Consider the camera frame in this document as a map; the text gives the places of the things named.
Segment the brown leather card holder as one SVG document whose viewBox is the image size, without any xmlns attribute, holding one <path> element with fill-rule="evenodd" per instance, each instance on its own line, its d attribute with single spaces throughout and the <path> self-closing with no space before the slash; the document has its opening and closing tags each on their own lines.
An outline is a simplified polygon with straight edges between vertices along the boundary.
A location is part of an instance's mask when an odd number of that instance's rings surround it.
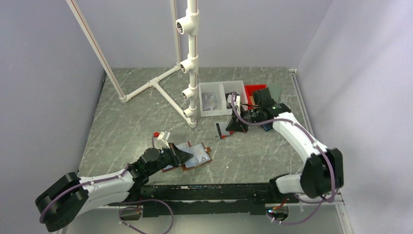
<svg viewBox="0 0 413 234">
<path fill-rule="evenodd" d="M 195 169 L 212 161 L 212 158 L 209 154 L 211 149 L 209 147 L 205 147 L 202 143 L 190 146 L 189 148 L 182 148 L 181 150 L 193 155 L 190 160 L 182 165 L 183 171 Z"/>
</svg>

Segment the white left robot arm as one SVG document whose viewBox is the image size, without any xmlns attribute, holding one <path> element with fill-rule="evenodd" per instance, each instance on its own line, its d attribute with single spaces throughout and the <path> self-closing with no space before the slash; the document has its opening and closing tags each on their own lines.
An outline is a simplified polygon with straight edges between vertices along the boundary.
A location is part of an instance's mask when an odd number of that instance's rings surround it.
<svg viewBox="0 0 413 234">
<path fill-rule="evenodd" d="M 39 221 L 47 231 L 55 232 L 89 210 L 112 203 L 135 204 L 151 175 L 167 166 L 179 167 L 192 158 L 188 150 L 171 143 L 162 149 L 146 149 L 136 162 L 115 173 L 93 177 L 67 173 L 36 198 Z"/>
</svg>

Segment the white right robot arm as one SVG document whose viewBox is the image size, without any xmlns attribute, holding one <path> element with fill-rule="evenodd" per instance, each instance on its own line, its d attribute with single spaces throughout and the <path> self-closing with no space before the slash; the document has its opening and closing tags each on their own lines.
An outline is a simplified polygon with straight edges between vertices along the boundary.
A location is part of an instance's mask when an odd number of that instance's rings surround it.
<svg viewBox="0 0 413 234">
<path fill-rule="evenodd" d="M 244 110 L 236 92 L 228 95 L 232 108 L 228 132 L 246 133 L 250 126 L 271 124 L 299 154 L 304 163 L 301 174 L 284 174 L 270 179 L 268 195 L 274 202 L 281 202 L 289 195 L 304 194 L 309 198 L 334 200 L 344 185 L 343 157 L 337 148 L 329 148 L 312 136 L 296 119 L 290 108 L 276 102 L 269 89 L 253 92 L 254 104 Z"/>
</svg>

